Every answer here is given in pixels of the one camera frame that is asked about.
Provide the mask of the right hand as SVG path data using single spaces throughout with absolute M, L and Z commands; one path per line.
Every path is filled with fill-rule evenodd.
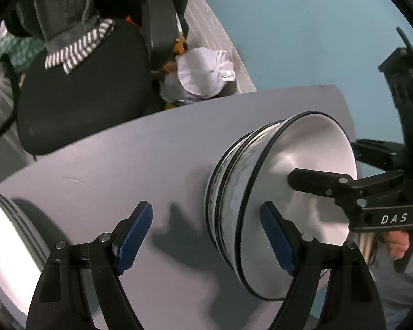
M 402 259 L 410 247 L 410 236 L 406 231 L 391 231 L 384 233 L 384 242 L 389 257 L 394 260 Z

